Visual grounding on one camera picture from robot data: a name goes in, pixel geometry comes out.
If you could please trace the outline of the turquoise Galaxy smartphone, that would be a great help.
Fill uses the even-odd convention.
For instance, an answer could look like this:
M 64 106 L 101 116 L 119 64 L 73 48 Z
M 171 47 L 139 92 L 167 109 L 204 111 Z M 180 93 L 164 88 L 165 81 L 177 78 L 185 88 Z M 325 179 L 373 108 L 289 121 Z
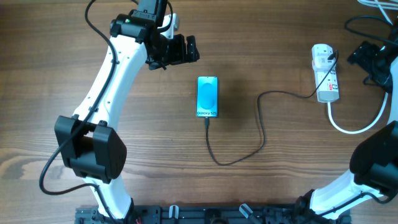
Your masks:
M 218 77 L 198 77 L 196 108 L 197 117 L 218 116 Z

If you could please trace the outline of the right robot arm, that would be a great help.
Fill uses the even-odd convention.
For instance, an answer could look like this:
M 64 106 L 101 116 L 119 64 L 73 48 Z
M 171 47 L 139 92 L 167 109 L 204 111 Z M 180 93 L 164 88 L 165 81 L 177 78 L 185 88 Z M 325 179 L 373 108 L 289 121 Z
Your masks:
M 293 223 L 344 223 L 342 215 L 354 206 L 369 199 L 386 204 L 397 196 L 397 46 L 364 41 L 348 62 L 367 71 L 391 99 L 387 125 L 357 146 L 343 175 L 298 198 Z

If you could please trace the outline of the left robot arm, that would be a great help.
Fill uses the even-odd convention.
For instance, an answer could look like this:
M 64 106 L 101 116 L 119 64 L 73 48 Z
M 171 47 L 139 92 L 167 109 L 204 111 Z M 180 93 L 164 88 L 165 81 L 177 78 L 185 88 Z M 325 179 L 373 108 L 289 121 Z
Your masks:
M 108 51 L 85 99 L 71 117 L 55 123 L 56 155 L 81 177 L 98 207 L 78 223 L 137 223 L 134 202 L 121 176 L 127 149 L 117 129 L 129 90 L 139 70 L 196 62 L 194 36 L 178 31 L 179 19 L 168 1 L 141 0 L 111 22 L 104 39 Z

